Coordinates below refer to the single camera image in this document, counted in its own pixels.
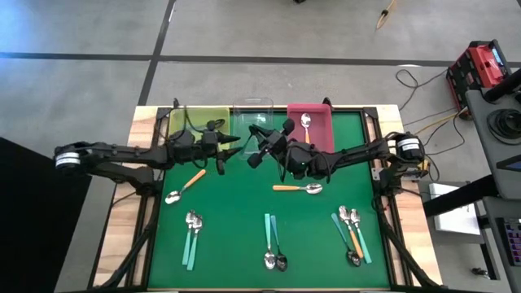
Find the spoon with teal handle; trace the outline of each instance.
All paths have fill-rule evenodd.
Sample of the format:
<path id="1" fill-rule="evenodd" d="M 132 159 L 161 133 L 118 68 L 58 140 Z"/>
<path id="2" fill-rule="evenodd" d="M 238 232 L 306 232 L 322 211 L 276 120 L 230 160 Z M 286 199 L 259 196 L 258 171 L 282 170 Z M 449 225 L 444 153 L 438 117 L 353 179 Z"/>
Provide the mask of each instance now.
<path id="1" fill-rule="evenodd" d="M 270 216 L 271 226 L 274 229 L 275 241 L 277 242 L 277 255 L 275 256 L 275 266 L 281 272 L 287 270 L 287 257 L 283 255 L 280 251 L 280 244 L 278 243 L 278 232 L 277 232 L 277 218 L 275 216 Z"/>
<path id="2" fill-rule="evenodd" d="M 369 250 L 367 249 L 366 241 L 364 240 L 364 236 L 361 235 L 361 231 L 360 231 L 360 213 L 358 213 L 358 211 L 353 208 L 351 210 L 351 212 L 349 213 L 349 217 L 351 218 L 351 222 L 355 225 L 355 228 L 357 228 L 358 238 L 360 239 L 361 249 L 364 252 L 364 259 L 366 260 L 367 264 L 370 264 L 373 261 L 371 259 L 371 256 L 369 255 Z"/>
<path id="3" fill-rule="evenodd" d="M 268 252 L 264 254 L 264 266 L 267 269 L 274 269 L 276 265 L 275 254 L 271 252 L 271 228 L 269 214 L 264 214 L 264 225 L 266 232 L 266 242 L 268 243 Z"/>
<path id="4" fill-rule="evenodd" d="M 190 256 L 188 257 L 188 267 L 187 270 L 191 271 L 194 269 L 195 263 L 195 249 L 197 248 L 197 238 L 199 236 L 199 231 L 203 228 L 203 216 L 196 215 L 194 219 L 194 223 L 192 224 L 192 228 L 195 231 L 194 242 L 192 243 L 192 248 L 190 249 Z"/>
<path id="5" fill-rule="evenodd" d="M 182 254 L 182 265 L 188 265 L 188 256 L 190 255 L 190 238 L 192 235 L 192 225 L 195 220 L 195 211 L 190 210 L 186 214 L 185 222 L 188 225 L 188 233 L 186 234 L 185 251 Z"/>
<path id="6" fill-rule="evenodd" d="M 331 219 L 333 219 L 336 229 L 340 232 L 340 235 L 342 236 L 345 247 L 348 249 L 348 252 L 346 252 L 346 258 L 348 259 L 348 261 L 351 264 L 353 264 L 356 267 L 359 267 L 361 265 L 360 257 L 358 257 L 358 254 L 354 250 L 349 248 L 348 240 L 345 238 L 344 232 L 342 231 L 342 226 L 340 226 L 339 217 L 336 215 L 336 213 L 333 212 L 331 214 Z"/>

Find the orange handle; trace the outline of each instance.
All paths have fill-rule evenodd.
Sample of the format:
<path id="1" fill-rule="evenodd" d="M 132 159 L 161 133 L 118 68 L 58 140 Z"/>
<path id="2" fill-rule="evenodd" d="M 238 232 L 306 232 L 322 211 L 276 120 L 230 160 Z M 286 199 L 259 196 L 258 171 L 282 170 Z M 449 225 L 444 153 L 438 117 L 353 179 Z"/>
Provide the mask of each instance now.
<path id="1" fill-rule="evenodd" d="M 274 186 L 275 191 L 282 191 L 282 190 L 299 190 L 300 187 L 298 186 Z"/>
<path id="2" fill-rule="evenodd" d="M 197 173 L 197 175 L 193 176 L 186 184 L 183 188 L 188 188 L 190 187 L 190 185 L 194 184 L 194 182 L 198 181 L 199 178 L 201 178 L 204 174 L 206 174 L 206 170 L 205 169 L 202 169 L 201 171 L 199 171 Z"/>
<path id="3" fill-rule="evenodd" d="M 355 245 L 355 250 L 357 251 L 358 257 L 363 258 L 364 253 L 361 251 L 360 244 L 358 244 L 357 236 L 352 230 L 349 230 L 349 233 L 351 234 L 352 244 Z"/>
<path id="4" fill-rule="evenodd" d="M 306 143 L 310 142 L 308 129 L 306 129 L 306 139 L 305 139 L 305 141 L 306 141 Z"/>

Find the wooden table frame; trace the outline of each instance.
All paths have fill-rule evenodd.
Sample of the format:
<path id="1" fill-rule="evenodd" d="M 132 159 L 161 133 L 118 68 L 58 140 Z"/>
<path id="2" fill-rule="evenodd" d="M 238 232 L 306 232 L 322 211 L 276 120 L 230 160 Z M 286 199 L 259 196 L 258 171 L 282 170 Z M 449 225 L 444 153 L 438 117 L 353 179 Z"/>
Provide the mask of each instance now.
<path id="1" fill-rule="evenodd" d="M 229 107 L 232 106 L 196 106 L 196 107 Z M 397 105 L 376 106 L 334 106 L 335 109 L 350 109 L 361 111 L 365 115 L 364 136 L 366 140 L 372 141 L 392 131 L 403 132 L 400 113 Z M 274 106 L 274 110 L 284 110 L 286 106 Z M 130 130 L 128 145 L 138 147 L 150 147 L 163 143 L 161 133 L 166 133 L 167 124 L 158 118 L 168 113 L 168 107 L 142 106 L 136 107 L 133 123 Z M 381 161 L 370 162 L 372 167 L 381 167 Z M 138 164 L 126 164 L 138 167 Z M 402 186 L 408 190 L 418 192 L 417 184 L 411 181 L 403 181 Z M 134 189 L 128 184 L 120 184 L 116 187 L 113 201 L 130 194 Z M 111 208 L 107 215 L 104 235 L 99 245 L 98 255 L 94 262 L 90 278 L 90 287 L 103 284 L 118 268 L 127 256 L 136 238 L 143 232 L 143 227 L 150 220 L 153 212 L 159 211 L 159 202 L 153 198 L 142 198 L 130 196 Z M 386 212 L 387 220 L 394 227 L 396 234 L 405 243 L 407 249 L 418 262 L 420 267 L 427 273 L 429 278 L 441 284 L 440 271 L 436 261 L 434 248 L 432 247 L 431 235 L 427 226 L 427 220 L 423 212 L 422 200 L 414 194 L 401 193 L 389 202 Z M 155 238 L 155 229 L 152 238 L 147 240 L 137 259 L 131 266 L 131 270 L 125 275 L 120 286 L 136 286 L 136 290 L 147 289 L 148 269 L 150 268 L 151 250 Z M 418 281 L 411 276 L 410 271 L 404 266 L 404 262 L 397 253 L 392 243 L 383 238 L 383 247 L 387 261 L 387 274 L 389 282 L 397 285 L 418 285 Z"/>

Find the gray concrete floor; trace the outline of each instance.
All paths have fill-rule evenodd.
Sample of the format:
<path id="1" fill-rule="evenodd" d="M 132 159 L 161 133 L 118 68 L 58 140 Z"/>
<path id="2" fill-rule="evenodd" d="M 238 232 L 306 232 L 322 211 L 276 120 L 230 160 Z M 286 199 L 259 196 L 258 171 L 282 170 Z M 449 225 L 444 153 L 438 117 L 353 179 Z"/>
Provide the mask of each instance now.
<path id="1" fill-rule="evenodd" d="M 4 0 L 0 52 L 152 55 L 168 2 Z M 171 104 L 174 97 L 200 105 L 230 104 L 242 97 L 319 102 L 327 96 L 337 104 L 400 105 L 410 93 L 394 77 L 402 67 L 370 66 L 372 61 L 454 61 L 470 41 L 492 38 L 498 39 L 510 62 L 521 61 L 521 8 L 515 0 L 402 0 L 375 32 L 375 21 L 387 4 L 177 0 L 162 55 L 368 59 L 361 61 L 368 65 L 159 62 L 147 104 Z M 150 62 L 37 58 L 0 59 L 0 136 L 48 156 L 55 146 L 78 140 L 126 142 Z M 444 70 L 408 69 L 420 81 Z M 417 91 L 402 120 L 452 106 L 447 85 L 439 78 Z M 436 118 L 406 128 L 415 131 Z M 466 144 L 434 157 L 440 178 L 471 181 L 488 174 L 474 125 L 458 121 L 458 128 Z M 439 151 L 458 142 L 452 125 L 446 125 L 427 149 Z M 457 157 L 465 163 L 455 166 Z M 85 288 L 113 188 L 104 179 L 91 186 L 58 291 Z M 462 249 L 470 255 L 459 253 Z M 472 281 L 461 282 L 467 280 L 463 268 L 470 265 L 468 258 L 480 257 L 479 247 L 440 244 L 435 250 L 445 285 L 483 289 Z"/>

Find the teal handle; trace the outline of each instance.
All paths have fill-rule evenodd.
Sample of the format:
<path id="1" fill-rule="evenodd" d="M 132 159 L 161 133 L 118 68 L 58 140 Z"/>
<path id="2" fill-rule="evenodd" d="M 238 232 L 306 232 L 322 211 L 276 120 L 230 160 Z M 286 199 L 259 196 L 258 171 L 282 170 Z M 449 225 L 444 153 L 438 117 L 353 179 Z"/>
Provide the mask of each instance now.
<path id="1" fill-rule="evenodd" d="M 277 218 L 275 216 L 271 216 L 269 219 L 271 220 L 271 226 L 274 228 L 275 241 L 277 242 L 277 246 L 279 246 L 279 244 L 278 244 L 278 232 L 277 232 Z"/>
<path id="2" fill-rule="evenodd" d="M 333 222 L 336 225 L 336 229 L 340 232 L 340 235 L 342 235 L 342 239 L 344 240 L 345 245 L 348 245 L 348 240 L 345 238 L 344 232 L 342 231 L 342 226 L 340 226 L 339 217 L 333 212 L 331 214 L 331 219 L 333 219 Z"/>
<path id="3" fill-rule="evenodd" d="M 188 255 L 190 254 L 190 237 L 192 235 L 192 230 L 188 229 L 188 233 L 186 234 L 185 241 L 185 251 L 182 253 L 182 265 L 188 265 Z"/>
<path id="4" fill-rule="evenodd" d="M 364 260 L 366 260 L 366 264 L 372 263 L 371 256 L 369 255 L 369 250 L 367 250 L 366 241 L 364 240 L 364 236 L 361 235 L 360 229 L 357 229 L 358 238 L 360 239 L 361 250 L 364 252 Z"/>
<path id="5" fill-rule="evenodd" d="M 269 227 L 269 214 L 264 214 L 264 226 L 266 229 L 266 242 L 268 247 L 271 248 L 271 228 Z"/>
<path id="6" fill-rule="evenodd" d="M 194 237 L 192 248 L 190 249 L 190 257 L 188 258 L 188 267 L 186 269 L 193 270 L 195 262 L 195 249 L 197 248 L 197 234 Z"/>

